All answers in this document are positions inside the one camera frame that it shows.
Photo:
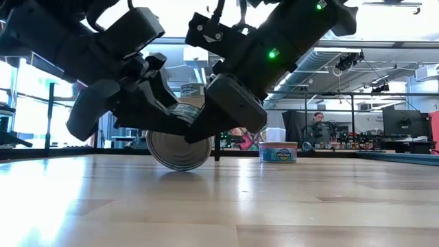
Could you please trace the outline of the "Wild Planet blue red can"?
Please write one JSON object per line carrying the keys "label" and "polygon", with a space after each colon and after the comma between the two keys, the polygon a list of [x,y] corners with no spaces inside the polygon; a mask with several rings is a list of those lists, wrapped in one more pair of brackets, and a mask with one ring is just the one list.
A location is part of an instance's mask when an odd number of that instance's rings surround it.
{"label": "Wild Planet blue red can", "polygon": [[263,142],[259,144],[259,156],[264,163],[295,163],[297,142]]}

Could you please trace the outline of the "black cloth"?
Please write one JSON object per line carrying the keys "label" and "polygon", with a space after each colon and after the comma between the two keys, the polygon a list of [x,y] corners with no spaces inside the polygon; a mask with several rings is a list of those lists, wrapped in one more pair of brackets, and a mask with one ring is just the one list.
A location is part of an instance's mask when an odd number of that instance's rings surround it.
{"label": "black cloth", "polygon": [[306,126],[306,114],[296,110],[288,110],[282,113],[285,126],[286,142],[297,142],[301,144],[303,141],[302,132]]}

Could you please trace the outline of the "wooden shelf black metal legs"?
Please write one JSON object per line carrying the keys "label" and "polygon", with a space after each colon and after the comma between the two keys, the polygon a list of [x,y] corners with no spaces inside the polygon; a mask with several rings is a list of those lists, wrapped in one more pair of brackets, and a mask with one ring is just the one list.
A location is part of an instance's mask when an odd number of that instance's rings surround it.
{"label": "wooden shelf black metal legs", "polygon": [[66,127],[67,119],[73,109],[63,103],[73,103],[84,85],[74,84],[51,84],[49,87],[49,99],[47,109],[47,127],[45,151],[48,156],[81,156],[87,154],[127,154],[149,155],[147,147],[122,148],[114,147],[115,141],[123,141],[123,138],[112,138],[115,131],[113,124],[116,119],[111,112],[105,113],[95,124],[94,133],[86,141],[78,141]]}

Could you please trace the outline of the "person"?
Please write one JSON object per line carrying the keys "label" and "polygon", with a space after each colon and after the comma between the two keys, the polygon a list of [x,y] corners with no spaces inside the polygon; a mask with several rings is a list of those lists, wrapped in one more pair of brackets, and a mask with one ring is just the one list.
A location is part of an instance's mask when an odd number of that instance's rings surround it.
{"label": "person", "polygon": [[329,128],[324,122],[324,115],[321,112],[316,112],[313,115],[313,123],[311,124],[310,130],[311,143],[321,144],[328,143],[330,140]]}

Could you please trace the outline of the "grey ceiling rail fixture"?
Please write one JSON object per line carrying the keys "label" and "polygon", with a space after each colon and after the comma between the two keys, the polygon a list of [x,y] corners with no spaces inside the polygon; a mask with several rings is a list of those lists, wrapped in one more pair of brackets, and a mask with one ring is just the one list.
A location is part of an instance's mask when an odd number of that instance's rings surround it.
{"label": "grey ceiling rail fixture", "polygon": [[398,7],[398,8],[416,8],[413,15],[420,13],[420,8],[423,5],[421,2],[413,2],[406,0],[364,0],[362,5],[379,6],[379,7]]}

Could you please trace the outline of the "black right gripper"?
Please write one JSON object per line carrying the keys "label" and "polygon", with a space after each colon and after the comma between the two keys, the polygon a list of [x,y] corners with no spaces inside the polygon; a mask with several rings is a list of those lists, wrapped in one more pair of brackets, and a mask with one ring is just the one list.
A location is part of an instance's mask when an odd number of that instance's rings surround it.
{"label": "black right gripper", "polygon": [[259,132],[267,124],[267,112],[257,100],[285,72],[296,68],[298,47],[285,37],[240,36],[218,44],[224,61],[218,76],[205,90],[204,105],[185,134],[195,143],[221,132],[244,127]]}

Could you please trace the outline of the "black aluminium table frame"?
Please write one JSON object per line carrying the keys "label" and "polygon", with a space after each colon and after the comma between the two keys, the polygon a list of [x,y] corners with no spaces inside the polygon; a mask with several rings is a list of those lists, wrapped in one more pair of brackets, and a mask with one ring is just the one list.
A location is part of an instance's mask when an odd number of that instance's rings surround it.
{"label": "black aluminium table frame", "polygon": [[[19,159],[33,159],[33,158],[49,158],[61,156],[84,156],[89,154],[104,154],[104,155],[149,155],[150,151],[135,150],[135,149],[115,149],[115,148],[97,148],[96,143],[91,147],[81,146],[78,148],[51,148],[49,142],[51,139],[51,127],[53,125],[53,108],[55,105],[54,96],[50,95],[48,100],[36,99],[37,102],[43,104],[43,110],[38,112],[29,107],[19,108],[19,112],[29,110],[35,113],[35,117],[26,120],[25,123],[31,126],[35,125],[37,121],[43,120],[45,122],[43,129],[42,148],[0,148],[0,161],[19,160]],[[418,165],[433,165],[439,166],[439,156],[432,154],[402,154],[402,153],[384,153],[384,152],[356,152],[354,150],[317,150],[317,151],[298,151],[297,156],[303,158],[364,158],[377,161],[388,161],[397,163],[409,163]]]}

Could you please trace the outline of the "silver corrugated air duct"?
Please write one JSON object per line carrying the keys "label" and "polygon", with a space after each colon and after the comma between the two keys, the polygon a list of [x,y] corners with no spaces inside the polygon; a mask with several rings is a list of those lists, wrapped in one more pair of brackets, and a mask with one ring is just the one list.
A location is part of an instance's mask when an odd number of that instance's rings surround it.
{"label": "silver corrugated air duct", "polygon": [[329,70],[329,65],[343,54],[338,48],[314,48],[298,64],[293,91],[311,91],[315,84],[314,77],[327,75],[324,71]]}

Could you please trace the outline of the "colourful patchwork panel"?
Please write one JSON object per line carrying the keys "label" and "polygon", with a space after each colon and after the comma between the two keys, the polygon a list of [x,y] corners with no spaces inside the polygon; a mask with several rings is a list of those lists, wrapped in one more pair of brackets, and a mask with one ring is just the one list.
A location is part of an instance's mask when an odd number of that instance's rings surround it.
{"label": "colourful patchwork panel", "polygon": [[242,136],[246,142],[241,143],[239,147],[235,146],[234,148],[239,148],[241,151],[257,151],[259,149],[259,144],[265,141],[266,131],[265,128],[262,129],[258,133],[251,133],[246,128],[238,127],[229,130],[232,135]]}

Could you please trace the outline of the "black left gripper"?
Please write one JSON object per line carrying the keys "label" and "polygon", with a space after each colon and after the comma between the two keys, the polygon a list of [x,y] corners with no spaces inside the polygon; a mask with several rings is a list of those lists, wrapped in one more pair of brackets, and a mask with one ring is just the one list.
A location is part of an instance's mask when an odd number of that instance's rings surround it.
{"label": "black left gripper", "polygon": [[85,141],[94,133],[98,119],[110,111],[117,118],[116,128],[186,134],[189,123],[168,109],[179,99],[168,85],[167,57],[156,52],[144,58],[137,52],[115,57],[115,62],[115,81],[100,80],[80,91],[66,122],[68,131]]}

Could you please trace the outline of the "white ceiling box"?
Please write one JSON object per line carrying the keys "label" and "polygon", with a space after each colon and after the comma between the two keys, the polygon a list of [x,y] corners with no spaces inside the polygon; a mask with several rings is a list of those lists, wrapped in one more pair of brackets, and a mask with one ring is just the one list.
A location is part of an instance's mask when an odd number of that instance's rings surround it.
{"label": "white ceiling box", "polygon": [[185,47],[183,61],[188,67],[200,69],[209,65],[209,53],[200,47]]}

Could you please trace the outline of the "orange red panel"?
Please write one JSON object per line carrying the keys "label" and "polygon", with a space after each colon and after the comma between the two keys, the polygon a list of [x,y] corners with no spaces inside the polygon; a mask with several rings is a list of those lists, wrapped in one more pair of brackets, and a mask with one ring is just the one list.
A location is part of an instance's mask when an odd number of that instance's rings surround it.
{"label": "orange red panel", "polygon": [[434,144],[433,154],[439,155],[439,111],[429,114],[431,120],[431,135]]}

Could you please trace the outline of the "white wall unit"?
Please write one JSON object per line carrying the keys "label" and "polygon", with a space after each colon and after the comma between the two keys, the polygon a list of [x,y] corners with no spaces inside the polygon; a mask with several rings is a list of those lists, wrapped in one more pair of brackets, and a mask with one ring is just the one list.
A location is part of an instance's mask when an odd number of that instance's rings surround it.
{"label": "white wall unit", "polygon": [[417,82],[435,80],[439,78],[439,64],[429,64],[415,70],[414,74]]}

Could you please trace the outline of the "black desktop monitor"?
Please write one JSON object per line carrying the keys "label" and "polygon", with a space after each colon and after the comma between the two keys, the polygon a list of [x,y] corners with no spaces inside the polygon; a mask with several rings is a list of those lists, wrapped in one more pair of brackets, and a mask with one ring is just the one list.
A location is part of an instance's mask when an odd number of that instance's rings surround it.
{"label": "black desktop monitor", "polygon": [[429,117],[418,110],[383,110],[385,135],[428,136],[431,132]]}

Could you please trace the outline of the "gold lid seafood can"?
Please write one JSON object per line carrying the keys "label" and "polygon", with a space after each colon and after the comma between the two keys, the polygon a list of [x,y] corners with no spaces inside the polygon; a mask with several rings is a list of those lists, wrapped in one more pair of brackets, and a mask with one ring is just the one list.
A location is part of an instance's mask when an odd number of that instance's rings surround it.
{"label": "gold lid seafood can", "polygon": [[162,165],[178,172],[187,172],[203,165],[209,158],[211,137],[189,144],[183,136],[148,130],[145,137],[151,155]]}

